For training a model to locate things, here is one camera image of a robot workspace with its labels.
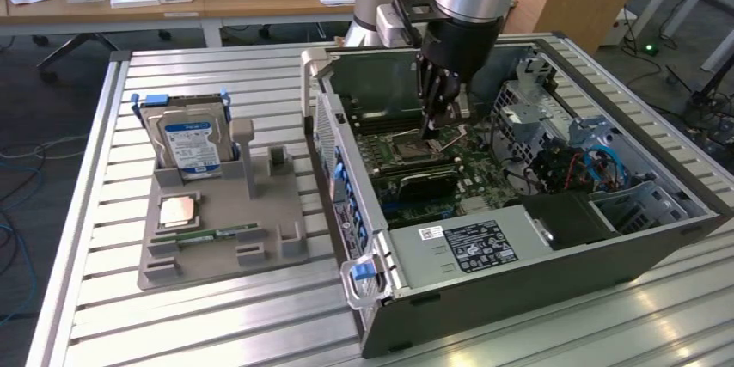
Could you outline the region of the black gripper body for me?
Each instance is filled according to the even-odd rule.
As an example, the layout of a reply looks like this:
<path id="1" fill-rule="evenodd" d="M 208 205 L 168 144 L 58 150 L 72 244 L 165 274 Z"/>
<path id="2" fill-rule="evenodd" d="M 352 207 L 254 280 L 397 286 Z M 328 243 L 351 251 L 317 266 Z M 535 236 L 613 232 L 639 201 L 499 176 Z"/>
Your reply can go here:
<path id="1" fill-rule="evenodd" d="M 420 48 L 420 70 L 431 75 L 447 70 L 461 83 L 468 83 L 485 63 L 499 33 L 500 19 L 485 23 L 429 22 Z"/>

